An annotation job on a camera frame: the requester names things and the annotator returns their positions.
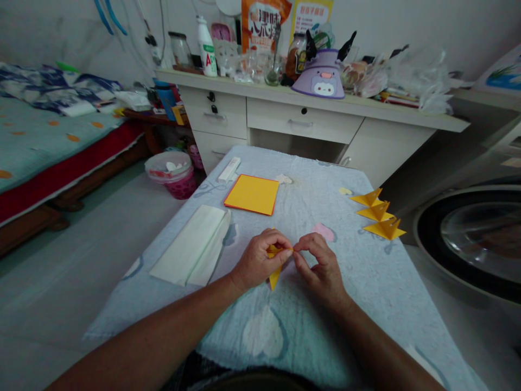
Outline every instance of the pink bucket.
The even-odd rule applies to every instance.
[[[176,168],[167,171],[167,162],[173,163]],[[150,179],[166,187],[175,199],[188,199],[197,189],[194,167],[186,153],[169,151],[152,156],[145,163],[145,171]]]
[[[175,199],[188,199],[197,189],[195,175],[192,172],[178,182],[165,183],[164,187],[174,196]]]

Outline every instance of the orange package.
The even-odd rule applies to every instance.
[[[243,53],[248,49],[271,52],[275,49],[275,26],[291,13],[288,0],[242,0]]]

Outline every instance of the small table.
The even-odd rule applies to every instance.
[[[154,114],[152,111],[133,111],[130,109],[123,110],[123,115],[127,118],[133,118],[140,121],[145,133],[145,140],[150,151],[154,154],[160,154],[164,151],[164,141],[161,139],[154,128],[158,125],[177,128],[180,127],[177,122],[171,121],[166,114]]]
[[[230,272],[250,239],[266,228],[276,227],[291,243],[312,231],[323,232],[338,257],[346,289],[360,307],[404,349],[425,357],[446,388],[477,388],[403,244],[363,230],[374,222],[358,215],[364,206],[339,191],[348,187],[356,196],[368,193],[372,187],[367,176],[251,146],[232,147],[179,209],[119,282],[89,327],[88,338],[113,336],[200,288],[174,285],[149,271],[200,205],[226,209],[223,201],[234,182],[220,184],[217,177],[234,156],[241,159],[238,174],[267,179],[284,174],[292,183],[280,184],[273,216],[231,211],[232,223],[211,281]],[[302,254],[310,264],[316,263],[307,251]],[[269,283],[263,283],[237,300],[197,352],[231,369],[269,365],[305,376],[322,388],[348,388],[359,376],[354,357],[312,299],[290,261],[273,292]],[[255,332],[259,323],[261,332]]]

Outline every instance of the white bottle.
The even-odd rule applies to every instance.
[[[205,76],[217,77],[217,63],[215,61],[215,49],[212,37],[206,26],[205,19],[197,16],[197,33],[199,41],[199,51],[201,53],[202,68]]]

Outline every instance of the cartoon face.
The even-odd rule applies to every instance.
[[[336,93],[335,73],[316,71],[316,76],[311,79],[311,90],[322,96],[333,96]]]
[[[197,148],[197,146],[195,146],[194,144],[192,144],[191,146],[188,147],[188,150],[190,152],[192,152],[192,154],[196,155],[196,156],[199,156],[199,150]]]

